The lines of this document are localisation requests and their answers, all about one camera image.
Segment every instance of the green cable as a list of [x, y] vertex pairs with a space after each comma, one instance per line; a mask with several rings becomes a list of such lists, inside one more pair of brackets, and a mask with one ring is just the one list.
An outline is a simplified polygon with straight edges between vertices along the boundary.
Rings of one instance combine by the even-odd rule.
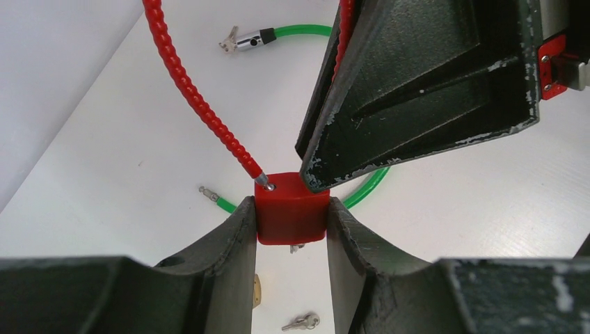
[[331, 26], [322, 26], [319, 24], [295, 24], [294, 26], [275, 28], [275, 36], [277, 38], [291, 35], [322, 35], [329, 37], [331, 33]]
[[[353, 206], [360, 203], [361, 200], [364, 200], [373, 190], [375, 190], [375, 188], [381, 183], [381, 181], [383, 181], [383, 178], [385, 177], [388, 171], [389, 167], [386, 167], [373, 173], [373, 175], [371, 175], [371, 177], [362, 185], [362, 187], [360, 187], [357, 191], [355, 191], [352, 195], [350, 195], [344, 200], [344, 206], [347, 209], [350, 209]], [[236, 209], [235, 205], [233, 205], [232, 203], [228, 202], [228, 200], [220, 196], [217, 200], [217, 206], [225, 210], [229, 214], [232, 214]]]

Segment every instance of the white table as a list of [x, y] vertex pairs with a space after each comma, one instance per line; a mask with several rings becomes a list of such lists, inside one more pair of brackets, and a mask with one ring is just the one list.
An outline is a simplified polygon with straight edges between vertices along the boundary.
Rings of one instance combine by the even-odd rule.
[[[299, 36], [226, 56], [242, 32], [330, 24], [337, 1], [165, 1], [193, 82], [267, 173], [296, 171], [294, 144], [327, 38]], [[434, 260], [570, 257], [590, 232], [590, 93], [541, 104], [542, 121], [490, 143], [395, 166], [352, 212], [394, 245]], [[333, 191], [350, 192], [360, 180]], [[0, 214], [0, 256], [125, 254], [153, 265], [228, 215], [204, 184], [239, 202], [253, 183], [200, 124], [139, 19]], [[317, 312], [333, 333], [325, 241], [296, 254], [259, 246], [253, 333]]]

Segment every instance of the silver metal part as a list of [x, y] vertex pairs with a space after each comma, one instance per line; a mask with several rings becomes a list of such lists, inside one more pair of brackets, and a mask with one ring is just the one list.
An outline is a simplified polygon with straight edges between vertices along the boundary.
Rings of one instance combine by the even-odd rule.
[[569, 3], [570, 0], [539, 0], [544, 40], [569, 26]]
[[258, 175], [254, 179], [254, 182], [256, 182], [256, 184], [261, 185], [267, 191], [273, 191], [273, 190], [276, 189], [276, 185], [270, 183], [269, 182], [269, 177], [266, 176], [266, 174], [264, 174], [264, 173]]
[[314, 329], [319, 325], [319, 315], [310, 312], [303, 317], [296, 318], [292, 323], [283, 326], [281, 329], [283, 332], [291, 329]]
[[229, 34], [223, 42], [219, 43], [219, 46], [226, 54], [231, 54], [236, 51], [236, 34], [238, 33], [238, 26], [234, 26]]
[[217, 200], [219, 199], [219, 195], [217, 195], [217, 193], [214, 193], [213, 191], [210, 191], [209, 189], [203, 186], [199, 187], [199, 192], [202, 193], [208, 199], [212, 200], [213, 202], [217, 202]]
[[291, 245], [291, 254], [297, 253], [297, 251], [303, 247], [305, 247], [305, 244]]
[[551, 64], [557, 69], [557, 81], [561, 85], [575, 90], [584, 90], [590, 84], [588, 80], [590, 71], [586, 63], [558, 56], [551, 59]]
[[255, 47], [261, 47], [262, 45], [264, 43], [262, 42], [260, 30], [236, 38], [236, 48], [238, 51], [246, 51]]

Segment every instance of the red cable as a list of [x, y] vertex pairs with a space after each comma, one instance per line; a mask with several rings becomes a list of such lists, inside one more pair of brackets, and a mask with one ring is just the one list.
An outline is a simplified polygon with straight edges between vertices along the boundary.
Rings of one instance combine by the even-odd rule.
[[154, 42], [158, 52], [164, 61], [164, 65], [170, 73], [170, 77], [180, 89], [182, 96], [187, 100], [195, 113], [201, 120], [213, 131], [221, 140], [228, 150], [238, 159], [246, 172], [255, 179], [262, 174], [262, 169], [256, 161], [246, 151], [244, 146], [234, 137], [234, 134], [228, 130], [219, 117], [211, 110], [201, 94], [199, 94], [195, 85], [192, 84], [191, 78], [186, 75], [186, 70], [180, 63], [180, 58], [176, 54], [176, 49], [172, 45], [172, 39], [168, 34], [168, 26], [164, 22], [164, 12], [162, 11], [161, 0], [143, 0], [145, 8], [145, 18], [150, 25], [150, 30], [154, 36]]
[[336, 66], [334, 67], [334, 75], [332, 81], [336, 77], [336, 73], [340, 68], [340, 63], [344, 58], [346, 48], [349, 46], [349, 41], [352, 36], [352, 14], [354, 11], [354, 0], [340, 0], [340, 34], [338, 35], [338, 49], [336, 53]]

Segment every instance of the red padlock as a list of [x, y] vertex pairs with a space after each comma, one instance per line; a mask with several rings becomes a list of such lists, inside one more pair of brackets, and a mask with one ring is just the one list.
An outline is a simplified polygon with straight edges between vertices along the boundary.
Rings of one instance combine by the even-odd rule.
[[269, 175], [274, 190], [256, 184], [254, 201], [258, 241], [263, 245], [297, 245], [326, 236], [330, 191], [312, 193], [298, 173]]

